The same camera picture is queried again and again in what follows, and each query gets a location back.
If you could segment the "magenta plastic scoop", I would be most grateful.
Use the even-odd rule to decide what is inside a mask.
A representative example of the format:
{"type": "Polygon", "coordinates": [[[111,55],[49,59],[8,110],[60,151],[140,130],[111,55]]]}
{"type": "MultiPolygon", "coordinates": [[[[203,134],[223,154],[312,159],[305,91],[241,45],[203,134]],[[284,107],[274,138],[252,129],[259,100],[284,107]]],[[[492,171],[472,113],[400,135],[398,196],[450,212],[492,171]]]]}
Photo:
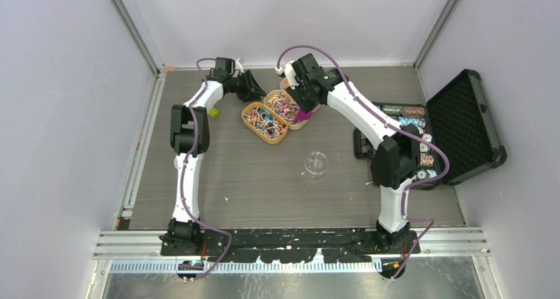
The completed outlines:
{"type": "Polygon", "coordinates": [[[311,118],[312,114],[313,114],[312,111],[306,112],[306,111],[304,111],[302,108],[300,108],[300,109],[297,111],[295,120],[296,120],[298,123],[299,123],[299,122],[302,122],[302,121],[306,121],[306,120],[308,120],[308,119],[311,118]]]}

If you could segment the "clear plastic cup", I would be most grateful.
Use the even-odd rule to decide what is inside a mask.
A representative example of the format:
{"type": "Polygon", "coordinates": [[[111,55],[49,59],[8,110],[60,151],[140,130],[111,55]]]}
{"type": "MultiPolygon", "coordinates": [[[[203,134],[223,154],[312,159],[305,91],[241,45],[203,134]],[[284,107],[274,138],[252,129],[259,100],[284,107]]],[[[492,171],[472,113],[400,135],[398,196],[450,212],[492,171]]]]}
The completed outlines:
{"type": "Polygon", "coordinates": [[[310,152],[304,160],[305,174],[313,180],[322,178],[328,170],[328,158],[322,152],[310,152]]]}

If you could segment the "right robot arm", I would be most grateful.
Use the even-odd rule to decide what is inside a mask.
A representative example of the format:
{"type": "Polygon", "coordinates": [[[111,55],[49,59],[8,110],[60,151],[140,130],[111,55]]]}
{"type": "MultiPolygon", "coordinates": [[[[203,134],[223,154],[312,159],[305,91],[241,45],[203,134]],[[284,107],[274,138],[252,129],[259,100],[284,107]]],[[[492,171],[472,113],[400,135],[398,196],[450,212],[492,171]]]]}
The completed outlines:
{"type": "Polygon", "coordinates": [[[408,237],[407,201],[421,162],[422,138],[414,124],[401,125],[363,96],[340,67],[329,71],[308,53],[278,65],[276,73],[287,79],[289,94],[308,113],[328,106],[348,119],[371,143],[374,155],[370,172],[380,187],[381,210],[375,240],[386,253],[394,253],[408,237]]]}

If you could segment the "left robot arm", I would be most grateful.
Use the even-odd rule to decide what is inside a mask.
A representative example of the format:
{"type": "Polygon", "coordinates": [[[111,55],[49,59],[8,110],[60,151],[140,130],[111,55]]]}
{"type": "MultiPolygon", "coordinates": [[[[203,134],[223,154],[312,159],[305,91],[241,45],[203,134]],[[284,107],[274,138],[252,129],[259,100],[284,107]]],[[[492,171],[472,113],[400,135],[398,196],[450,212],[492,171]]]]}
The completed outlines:
{"type": "Polygon", "coordinates": [[[166,233],[160,236],[161,254],[195,255],[202,250],[205,225],[199,207],[201,165],[209,149],[209,112],[227,94],[243,102],[261,100],[265,92],[241,62],[216,57],[199,90],[171,109],[170,146],[177,171],[176,201],[166,233]]]}

